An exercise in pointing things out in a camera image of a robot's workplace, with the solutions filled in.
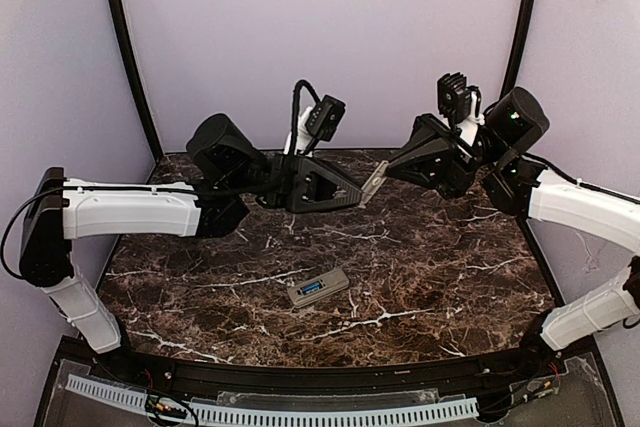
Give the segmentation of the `grey battery cover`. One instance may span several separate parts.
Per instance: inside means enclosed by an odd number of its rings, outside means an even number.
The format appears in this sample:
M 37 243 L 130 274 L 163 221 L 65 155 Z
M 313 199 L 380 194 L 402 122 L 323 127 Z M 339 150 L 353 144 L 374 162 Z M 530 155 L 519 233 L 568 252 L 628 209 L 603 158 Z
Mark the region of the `grey battery cover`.
M 386 171 L 389 166 L 389 162 L 381 161 L 374 169 L 370 177 L 361 187 L 362 196 L 359 204 L 360 208 L 365 208 L 367 204 L 376 195 L 378 190 L 382 187 L 386 180 Z

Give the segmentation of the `white remote control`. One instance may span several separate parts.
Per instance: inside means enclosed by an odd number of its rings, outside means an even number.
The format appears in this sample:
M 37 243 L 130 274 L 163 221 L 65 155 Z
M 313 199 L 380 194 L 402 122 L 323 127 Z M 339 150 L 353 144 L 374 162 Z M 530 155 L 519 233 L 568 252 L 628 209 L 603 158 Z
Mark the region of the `white remote control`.
M 336 268 L 288 287 L 287 294 L 295 308 L 302 308 L 340 292 L 348 286 L 349 279 L 346 274 L 341 268 Z

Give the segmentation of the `blue AAA battery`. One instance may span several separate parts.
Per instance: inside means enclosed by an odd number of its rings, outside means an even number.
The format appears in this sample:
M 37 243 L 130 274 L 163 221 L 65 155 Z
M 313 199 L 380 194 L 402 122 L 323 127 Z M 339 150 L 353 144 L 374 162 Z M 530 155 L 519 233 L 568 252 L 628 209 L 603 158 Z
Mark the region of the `blue AAA battery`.
M 309 295 L 311 293 L 317 292 L 319 290 L 321 290 L 323 288 L 323 285 L 320 282 L 315 282 L 312 284 L 308 284 L 305 286 L 302 286 L 299 290 L 298 290 L 298 294 L 301 296 L 306 296 Z

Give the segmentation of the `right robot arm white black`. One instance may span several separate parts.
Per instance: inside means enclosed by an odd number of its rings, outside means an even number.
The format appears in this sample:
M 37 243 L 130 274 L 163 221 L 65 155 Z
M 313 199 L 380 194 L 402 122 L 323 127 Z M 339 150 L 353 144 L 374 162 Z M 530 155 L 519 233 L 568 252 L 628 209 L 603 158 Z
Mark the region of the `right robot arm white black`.
M 409 141 L 386 169 L 389 178 L 459 198 L 476 172 L 493 206 L 521 219 L 551 222 L 617 244 L 634 256 L 628 266 L 577 300 L 534 318 L 520 346 L 551 354 L 639 315 L 639 200 L 572 178 L 529 153 L 549 120 L 527 90 L 516 87 L 480 113 L 473 88 L 440 88 L 440 122 L 417 117 Z

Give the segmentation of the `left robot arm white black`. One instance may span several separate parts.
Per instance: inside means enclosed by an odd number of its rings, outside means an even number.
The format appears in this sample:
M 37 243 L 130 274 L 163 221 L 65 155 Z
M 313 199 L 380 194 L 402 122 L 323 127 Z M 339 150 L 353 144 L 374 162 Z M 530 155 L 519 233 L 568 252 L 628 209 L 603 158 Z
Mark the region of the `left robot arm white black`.
M 187 144 L 202 174 L 191 182 L 95 183 L 51 167 L 14 215 L 23 224 L 19 266 L 12 275 L 41 289 L 95 353 L 116 351 L 125 344 L 125 329 L 73 264 L 73 241 L 124 234 L 224 237 L 248 214 L 244 194 L 265 208 L 294 214 L 358 205 L 362 190 L 356 181 L 308 154 L 325 134 L 307 135 L 303 148 L 296 144 L 298 137 L 292 131 L 285 151 L 267 157 L 219 113 L 207 118 Z

